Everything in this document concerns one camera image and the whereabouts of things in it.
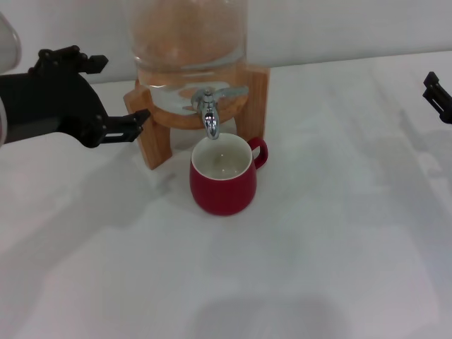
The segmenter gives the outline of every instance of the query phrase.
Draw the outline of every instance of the white tabletop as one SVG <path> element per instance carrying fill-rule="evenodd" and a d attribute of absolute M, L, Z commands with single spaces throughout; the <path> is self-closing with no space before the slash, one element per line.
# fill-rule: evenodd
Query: white tabletop
<path fill-rule="evenodd" d="M 273 69 L 270 158 L 230 218 L 190 195 L 202 131 L 154 172 L 135 143 L 5 145 L 0 338 L 451 338 L 452 126 L 429 71 L 452 92 L 452 52 Z M 95 89 L 123 115 L 132 86 Z"/>

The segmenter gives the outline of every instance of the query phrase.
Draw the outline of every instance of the glass water jar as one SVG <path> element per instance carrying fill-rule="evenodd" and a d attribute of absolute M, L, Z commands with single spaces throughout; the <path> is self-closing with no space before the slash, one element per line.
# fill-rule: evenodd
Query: glass water jar
<path fill-rule="evenodd" d="M 193 114 L 191 94 L 243 85 L 247 0 L 123 0 L 138 79 L 158 107 Z"/>

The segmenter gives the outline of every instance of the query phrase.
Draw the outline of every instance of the spigot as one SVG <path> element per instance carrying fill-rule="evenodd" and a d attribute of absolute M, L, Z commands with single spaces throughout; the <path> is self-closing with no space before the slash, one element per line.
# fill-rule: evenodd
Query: spigot
<path fill-rule="evenodd" d="M 222 97 L 239 97 L 247 95 L 248 88 L 223 88 L 212 93 L 211 90 L 201 88 L 191 97 L 191 105 L 201 115 L 207 137 L 212 140 L 220 136 L 220 115 L 218 114 L 218 100 Z"/>

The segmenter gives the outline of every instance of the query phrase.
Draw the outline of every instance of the wooden dispenser stand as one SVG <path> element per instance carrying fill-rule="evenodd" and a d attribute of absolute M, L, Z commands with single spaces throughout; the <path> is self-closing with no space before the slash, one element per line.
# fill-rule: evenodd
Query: wooden dispenser stand
<path fill-rule="evenodd" d="M 218 103 L 220 123 L 232 118 L 237 125 L 237 135 L 246 141 L 252 138 L 263 138 L 266 125 L 268 83 L 270 69 L 259 66 L 246 65 L 239 74 L 217 74 L 220 81 L 227 81 L 233 76 L 229 84 L 236 83 L 249 87 L 248 96 L 233 99 L 221 99 Z M 145 163 L 154 170 L 172 157 L 170 145 L 170 130 L 196 130 L 204 129 L 201 115 L 180 115 L 167 112 L 153 103 L 150 91 L 136 81 L 135 89 L 124 96 L 129 114 L 142 109 L 150 112 L 150 118 L 144 124 L 138 142 L 141 147 Z"/>

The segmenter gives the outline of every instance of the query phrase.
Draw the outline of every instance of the red mug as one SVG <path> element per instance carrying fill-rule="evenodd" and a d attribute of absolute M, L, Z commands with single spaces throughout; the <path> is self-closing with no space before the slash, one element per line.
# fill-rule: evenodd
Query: red mug
<path fill-rule="evenodd" d="M 254 158 L 253 150 L 260 147 Z M 234 134 L 218 140 L 204 138 L 191 154 L 190 188 L 197 204 L 215 215 L 233 215 L 245 209 L 256 194 L 256 170 L 268 159 L 266 142 L 248 143 Z"/>

